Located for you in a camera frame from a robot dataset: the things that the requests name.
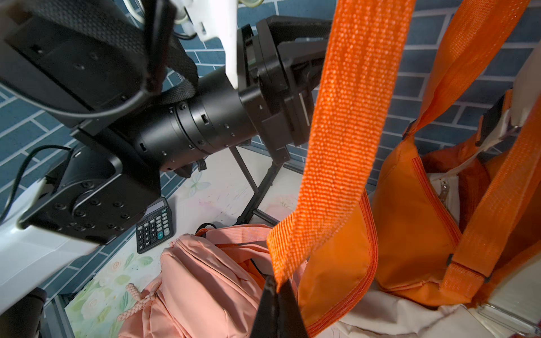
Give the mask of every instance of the calculator keypad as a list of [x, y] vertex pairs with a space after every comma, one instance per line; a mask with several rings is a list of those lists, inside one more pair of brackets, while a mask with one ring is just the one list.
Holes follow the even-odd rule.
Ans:
[[137, 225], [137, 252], [142, 253], [170, 238], [169, 208], [159, 209]]

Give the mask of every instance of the orange strap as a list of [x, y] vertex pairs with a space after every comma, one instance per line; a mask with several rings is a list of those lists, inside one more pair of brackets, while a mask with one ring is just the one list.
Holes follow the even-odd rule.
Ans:
[[339, 0], [294, 213], [269, 234], [277, 286], [348, 220], [372, 170], [415, 0]]
[[462, 235], [441, 288], [471, 299], [541, 181], [541, 96]]
[[466, 91], [500, 50], [530, 0], [464, 0], [436, 54], [421, 114], [409, 135], [434, 121]]

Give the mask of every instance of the calculator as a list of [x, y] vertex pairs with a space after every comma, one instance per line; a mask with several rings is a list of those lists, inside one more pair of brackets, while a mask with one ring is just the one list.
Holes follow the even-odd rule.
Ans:
[[173, 237], [175, 229], [171, 222], [171, 208], [164, 197], [149, 206], [136, 225], [137, 253], [142, 254]]

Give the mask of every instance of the orange bag zipper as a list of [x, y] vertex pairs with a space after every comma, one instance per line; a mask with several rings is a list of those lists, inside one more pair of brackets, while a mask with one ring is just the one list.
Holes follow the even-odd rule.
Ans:
[[361, 196], [359, 206], [361, 207], [362, 214], [366, 222], [368, 242], [370, 243], [370, 265], [368, 266], [365, 277], [353, 290], [351, 290], [347, 297], [336, 304], [318, 321], [306, 328], [310, 337], [313, 337], [323, 331], [323, 329], [325, 329], [330, 323], [342, 318], [355, 305], [357, 305], [374, 280], [375, 270], [378, 266], [378, 237], [375, 232], [374, 218], [372, 217], [372, 209], [370, 208], [370, 202], [368, 200], [366, 191]]
[[434, 191], [432, 184], [430, 183], [430, 181], [428, 180], [428, 177], [426, 176], [425, 167], [423, 166], [423, 162], [421, 158], [417, 156], [411, 161], [413, 163], [413, 167], [415, 169], [415, 174], [417, 175], [417, 179], [421, 183], [421, 186], [423, 187], [423, 190], [425, 191], [426, 196], [430, 200], [432, 207], [436, 211], [438, 218], [444, 224], [445, 230], [447, 230], [447, 233], [449, 234], [449, 238], [451, 239], [451, 243], [453, 244], [453, 248], [456, 248], [456, 246], [460, 242], [460, 236], [461, 236], [461, 233], [460, 233], [460, 230], [458, 229], [457, 224], [455, 223], [451, 214], [449, 214], [449, 211], [447, 210], [447, 208], [445, 208], [443, 203], [440, 201], [440, 199], [436, 195], [436, 192]]

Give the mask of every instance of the metal stand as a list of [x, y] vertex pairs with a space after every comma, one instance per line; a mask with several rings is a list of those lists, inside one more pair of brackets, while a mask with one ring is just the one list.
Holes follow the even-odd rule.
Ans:
[[231, 150], [231, 153], [233, 154], [233, 157], [235, 157], [235, 160], [237, 161], [237, 164], [239, 165], [240, 169], [242, 170], [242, 173], [246, 177], [246, 180], [248, 180], [248, 183], [252, 187], [252, 190], [254, 191], [254, 196], [248, 202], [248, 205], [245, 207], [242, 214], [237, 218], [237, 222], [235, 225], [239, 224], [247, 224], [250, 222], [252, 217], [254, 215], [258, 216], [259, 218], [263, 219], [264, 221], [268, 222], [272, 226], [275, 226], [279, 223], [277, 219], [274, 217], [264, 213], [263, 211], [259, 210], [258, 207], [261, 204], [261, 201], [267, 194], [267, 191], [272, 186], [272, 182], [276, 178], [276, 175], [280, 171], [280, 168], [282, 168], [282, 165], [276, 165], [274, 162], [270, 166], [269, 170], [267, 171], [267, 174], [263, 178], [263, 181], [261, 181], [261, 184], [259, 184], [259, 187], [255, 184], [254, 179], [252, 178], [252, 175], [248, 171], [248, 168], [246, 167], [246, 164], [244, 163], [244, 160], [239, 154], [239, 151], [236, 147], [229, 148]]

